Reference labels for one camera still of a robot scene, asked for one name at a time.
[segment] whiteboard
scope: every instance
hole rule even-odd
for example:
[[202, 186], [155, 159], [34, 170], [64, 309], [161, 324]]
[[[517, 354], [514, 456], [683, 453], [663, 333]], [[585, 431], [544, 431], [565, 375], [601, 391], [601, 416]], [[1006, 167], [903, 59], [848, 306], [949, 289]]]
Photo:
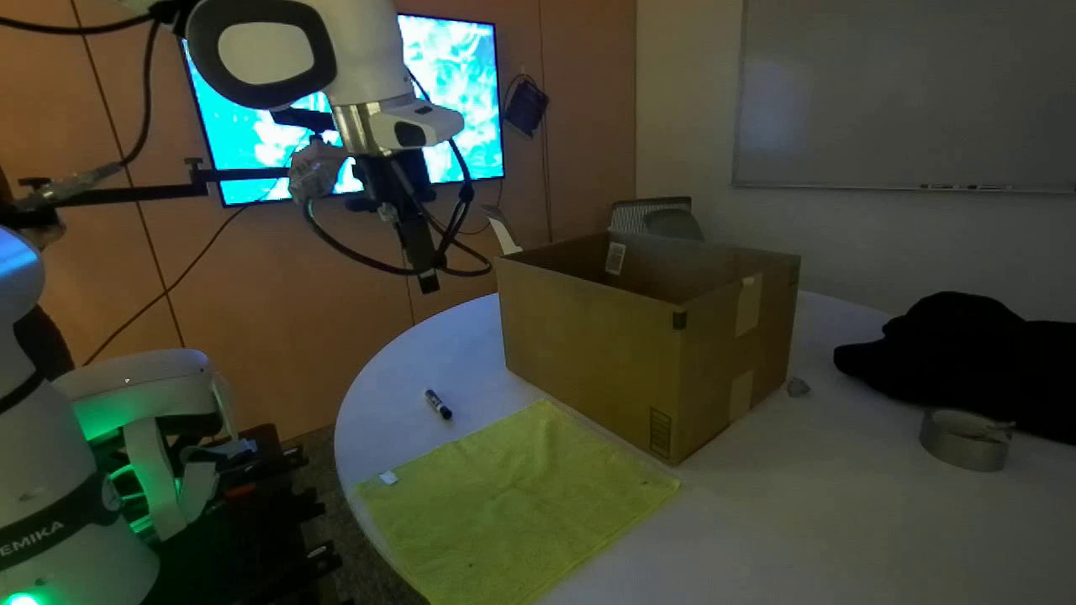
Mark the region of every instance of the whiteboard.
[[1076, 0], [748, 0], [734, 186], [1076, 191]]

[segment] monitor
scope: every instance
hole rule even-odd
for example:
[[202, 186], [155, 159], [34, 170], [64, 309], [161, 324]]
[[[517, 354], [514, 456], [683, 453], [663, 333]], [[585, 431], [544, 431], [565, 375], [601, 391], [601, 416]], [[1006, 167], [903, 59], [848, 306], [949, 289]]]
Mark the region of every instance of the monitor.
[[[488, 19], [402, 12], [403, 63], [430, 93], [433, 103], [464, 115], [464, 132], [453, 138], [474, 180], [506, 177], [500, 132], [500, 77], [498, 77], [498, 26]], [[287, 167], [288, 153], [310, 142], [305, 128], [275, 123], [268, 110], [241, 107], [210, 87], [186, 57], [194, 110], [207, 132], [210, 160], [217, 170]], [[294, 107], [329, 110], [328, 93], [298, 96]], [[464, 170], [450, 144], [424, 152], [433, 186], [459, 186]], [[357, 194], [363, 180], [348, 160], [333, 194]], [[237, 177], [218, 180], [223, 206], [287, 200], [287, 177]]]

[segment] yellow-green cloth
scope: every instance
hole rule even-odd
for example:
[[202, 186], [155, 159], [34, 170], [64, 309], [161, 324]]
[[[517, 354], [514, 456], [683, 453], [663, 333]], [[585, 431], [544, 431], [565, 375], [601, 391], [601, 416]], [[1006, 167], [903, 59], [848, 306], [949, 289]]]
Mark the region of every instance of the yellow-green cloth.
[[433, 605], [536, 602], [678, 493], [552, 404], [366, 481], [386, 557]]

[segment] cardboard box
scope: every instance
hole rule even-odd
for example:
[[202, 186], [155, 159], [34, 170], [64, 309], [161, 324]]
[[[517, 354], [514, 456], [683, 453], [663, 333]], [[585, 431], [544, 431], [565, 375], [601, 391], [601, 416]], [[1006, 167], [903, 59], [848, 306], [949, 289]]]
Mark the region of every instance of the cardboard box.
[[784, 383], [796, 277], [796, 255], [644, 234], [506, 255], [506, 361], [678, 464]]

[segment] round table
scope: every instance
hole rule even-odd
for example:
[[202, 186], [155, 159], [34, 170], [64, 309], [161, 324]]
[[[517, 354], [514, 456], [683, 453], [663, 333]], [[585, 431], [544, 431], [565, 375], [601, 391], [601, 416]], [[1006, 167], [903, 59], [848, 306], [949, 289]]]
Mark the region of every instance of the round table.
[[[802, 291], [792, 375], [811, 392], [773, 392], [671, 466], [685, 484], [683, 497], [547, 602], [1068, 605], [1076, 451], [1016, 438], [1002, 475], [926, 453], [923, 409], [831, 362], [834, 345], [879, 338], [884, 319]], [[424, 391], [437, 391], [453, 416], [440, 421]], [[371, 542], [381, 533], [357, 497], [359, 481], [539, 398], [506, 365], [498, 295], [453, 306], [383, 345], [338, 416], [338, 475]]]

